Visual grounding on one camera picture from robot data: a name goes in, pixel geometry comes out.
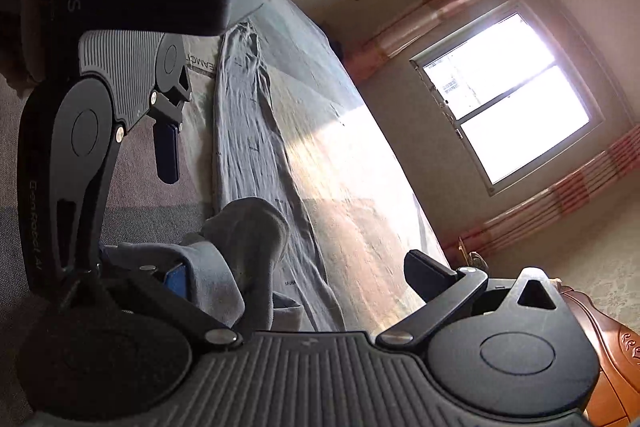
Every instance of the gray cloth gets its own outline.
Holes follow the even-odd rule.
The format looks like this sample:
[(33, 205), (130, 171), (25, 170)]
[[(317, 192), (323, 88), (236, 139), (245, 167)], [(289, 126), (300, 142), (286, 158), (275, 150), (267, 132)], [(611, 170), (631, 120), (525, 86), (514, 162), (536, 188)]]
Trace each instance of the gray cloth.
[(106, 247), (109, 261), (128, 269), (159, 264), (163, 257), (188, 266), (191, 302), (228, 327), (252, 331), (298, 331), (303, 308), (273, 292), (273, 271), (289, 240), (289, 227), (273, 205), (260, 198), (229, 203), (181, 245), (122, 243)]
[[(303, 330), (344, 331), (318, 239), (290, 172), (270, 90), (256, 29), (250, 22), (240, 23), (225, 34), (218, 63), (214, 96), (218, 203), (260, 196), (279, 210), (289, 225), (290, 239), (273, 271), (274, 289), (302, 304)], [(269, 293), (264, 287), (255, 291)]]

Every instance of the carved wood pattern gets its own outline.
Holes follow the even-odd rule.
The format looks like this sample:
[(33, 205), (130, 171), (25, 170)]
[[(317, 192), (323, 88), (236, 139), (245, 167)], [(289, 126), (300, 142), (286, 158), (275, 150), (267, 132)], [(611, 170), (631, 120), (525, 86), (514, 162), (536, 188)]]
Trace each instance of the carved wood pattern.
[(625, 331), (620, 335), (620, 346), (629, 362), (640, 365), (640, 337), (633, 331)]

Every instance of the ribbed grip surface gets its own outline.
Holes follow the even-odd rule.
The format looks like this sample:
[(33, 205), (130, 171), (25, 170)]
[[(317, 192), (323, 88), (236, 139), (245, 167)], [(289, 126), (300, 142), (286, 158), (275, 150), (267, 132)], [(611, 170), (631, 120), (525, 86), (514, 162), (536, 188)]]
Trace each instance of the ribbed grip surface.
[(78, 44), (81, 74), (94, 71), (107, 83), (114, 117), (128, 132), (149, 110), (156, 83), (156, 54), (162, 33), (94, 30)]
[[(78, 427), (38, 413), (30, 427)], [(386, 353), (363, 333), (259, 333), (236, 351), (204, 356), (167, 402), (117, 426), (434, 426), (507, 423), (440, 396), (411, 355)], [(585, 426), (578, 414), (542, 426)]]

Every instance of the bed sheet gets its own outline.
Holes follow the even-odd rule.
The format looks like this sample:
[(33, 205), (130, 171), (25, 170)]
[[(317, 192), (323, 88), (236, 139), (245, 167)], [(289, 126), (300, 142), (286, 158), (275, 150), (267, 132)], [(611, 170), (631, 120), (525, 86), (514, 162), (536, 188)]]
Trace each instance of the bed sheet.
[[(296, 227), (302, 223), (308, 238), (292, 245), (298, 250), (290, 251), (286, 259), (296, 262), (286, 277), (278, 278), (276, 289), (303, 303), (317, 304), (310, 312), (317, 329), (346, 327), (378, 333), (423, 304), (404, 281), (405, 253), (417, 248), (447, 265), (446, 258), (393, 151), (324, 33), (289, 0), (266, 0), (250, 17), (242, 38), (251, 40), (254, 32), (257, 57), (247, 49), (227, 46), (220, 68), (238, 68), (237, 62), (257, 60), (253, 81), (260, 84), (255, 93), (264, 102), (261, 114), (254, 116), (273, 118), (273, 128), (265, 139), (254, 136), (252, 147), (281, 143), (284, 156), (274, 159), (271, 170), (264, 166), (234, 170), (232, 166), (230, 171), (229, 165), (221, 166), (218, 197), (224, 200), (231, 193), (255, 192), (286, 216), (293, 211), (289, 219)], [(240, 121), (246, 120), (249, 109), (237, 109), (244, 111), (242, 117), (233, 117), (233, 108), (226, 110), (228, 118)], [(230, 127), (229, 132), (237, 129)], [(218, 158), (232, 153), (236, 164), (249, 158), (251, 147), (239, 145), (240, 141), (236, 136), (218, 143)], [(234, 177), (231, 191), (223, 180), (230, 174)], [(271, 181), (261, 181), (257, 187), (257, 176)], [(289, 193), (288, 201), (278, 201), (278, 194), (287, 194), (283, 188), (288, 187), (288, 178), (295, 194)], [(299, 198), (302, 204), (287, 208), (291, 198)], [(301, 264), (305, 256), (308, 263)], [(307, 269), (320, 274), (321, 280), (311, 277)], [(342, 320), (336, 318), (333, 298)]]

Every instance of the bed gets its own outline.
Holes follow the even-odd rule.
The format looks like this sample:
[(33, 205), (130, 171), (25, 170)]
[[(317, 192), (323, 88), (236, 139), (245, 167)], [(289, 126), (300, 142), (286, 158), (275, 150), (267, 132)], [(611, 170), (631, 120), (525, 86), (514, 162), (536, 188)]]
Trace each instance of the bed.
[[(258, 196), (291, 238), (274, 290), (303, 305), (305, 330), (389, 327), (422, 305), (404, 254), (444, 254), (401, 167), (322, 31), (289, 0), (265, 0), (218, 38), (184, 37), (193, 102), (180, 181), (156, 176), (152, 120), (123, 142), (102, 240), (178, 243), (230, 201)], [(29, 413), (13, 373), (46, 303), (28, 291), (17, 227), (15, 157), (24, 102), (0, 82), (0, 423)]]

